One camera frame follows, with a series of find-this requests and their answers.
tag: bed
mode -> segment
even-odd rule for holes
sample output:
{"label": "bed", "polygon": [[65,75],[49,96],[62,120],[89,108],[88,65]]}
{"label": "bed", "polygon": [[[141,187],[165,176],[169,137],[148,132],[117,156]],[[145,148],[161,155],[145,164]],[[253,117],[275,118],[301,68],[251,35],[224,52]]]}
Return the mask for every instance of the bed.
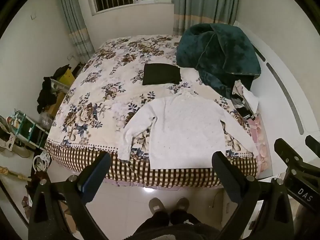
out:
{"label": "bed", "polygon": [[100,151],[111,155],[106,179],[118,185],[146,187],[215,187],[219,179],[206,169],[151,170],[147,129],[134,138],[130,161],[117,158],[117,138],[132,116],[149,101],[187,90],[214,100],[228,111],[249,135],[259,155],[253,158],[238,141],[225,132],[228,160],[243,174],[257,176],[267,168],[267,147],[259,117],[249,124],[230,100],[204,85],[196,70],[181,68],[179,85],[142,86],[146,62],[176,65],[180,36],[152,35],[112,39],[103,44],[85,65],[65,96],[50,130],[46,150],[59,164],[80,172]]}

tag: beige shoe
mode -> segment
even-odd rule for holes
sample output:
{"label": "beige shoe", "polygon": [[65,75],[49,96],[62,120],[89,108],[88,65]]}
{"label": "beige shoe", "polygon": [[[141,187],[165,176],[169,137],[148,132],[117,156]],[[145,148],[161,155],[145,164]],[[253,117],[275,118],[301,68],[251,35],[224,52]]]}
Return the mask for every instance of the beige shoe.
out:
{"label": "beige shoe", "polygon": [[180,209],[180,210],[184,210],[187,211],[189,208],[189,200],[185,197],[181,198],[178,200],[176,208],[175,209]]}
{"label": "beige shoe", "polygon": [[161,200],[154,197],[149,201],[149,208],[152,214],[158,212],[158,211],[163,211],[167,213],[167,210],[165,209],[164,205],[162,204]]}

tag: black cord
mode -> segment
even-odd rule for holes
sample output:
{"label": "black cord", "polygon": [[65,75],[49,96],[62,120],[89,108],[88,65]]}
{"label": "black cord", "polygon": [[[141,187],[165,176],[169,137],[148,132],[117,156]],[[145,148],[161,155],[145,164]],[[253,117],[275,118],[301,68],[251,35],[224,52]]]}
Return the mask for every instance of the black cord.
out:
{"label": "black cord", "polygon": [[7,197],[7,199],[9,200],[10,204],[12,205],[12,207],[14,208],[14,210],[16,211],[16,213],[18,214],[18,216],[21,218],[22,222],[26,225],[27,228],[29,228],[29,223],[26,220],[26,218],[22,215],[22,213],[20,212],[19,208],[17,207],[17,205],[14,203],[13,199],[10,197],[9,193],[7,192],[6,188],[4,187],[2,181],[0,180],[0,188],[3,190],[5,196]]}

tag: curtain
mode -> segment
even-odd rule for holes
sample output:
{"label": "curtain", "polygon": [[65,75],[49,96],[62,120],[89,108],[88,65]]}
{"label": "curtain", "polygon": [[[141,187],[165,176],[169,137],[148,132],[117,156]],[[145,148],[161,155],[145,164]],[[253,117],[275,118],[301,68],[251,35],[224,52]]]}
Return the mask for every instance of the curtain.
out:
{"label": "curtain", "polygon": [[61,8],[63,18],[68,27],[72,40],[81,63],[85,64],[94,53],[87,27],[82,17],[78,0],[57,0]]}
{"label": "curtain", "polygon": [[236,20],[239,0],[174,0],[175,35],[182,35],[198,23],[225,23]]}

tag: checkered fabric border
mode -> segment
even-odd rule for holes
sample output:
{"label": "checkered fabric border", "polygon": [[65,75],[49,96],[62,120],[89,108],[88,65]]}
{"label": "checkered fabric border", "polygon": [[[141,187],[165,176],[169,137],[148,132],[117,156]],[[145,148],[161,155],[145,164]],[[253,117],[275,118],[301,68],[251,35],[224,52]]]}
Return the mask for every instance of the checkered fabric border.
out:
{"label": "checkered fabric border", "polygon": [[[90,165],[100,153],[100,151],[87,148],[57,146],[49,141],[47,141],[45,148],[57,163],[79,172]],[[213,187],[220,184],[220,180],[212,168],[151,170],[148,160],[131,160],[124,163],[117,158],[116,150],[110,151],[109,154],[112,165],[106,178],[115,181],[136,182],[145,186],[158,187]],[[255,158],[232,157],[228,160],[238,166],[244,175],[256,176],[257,162]]]}

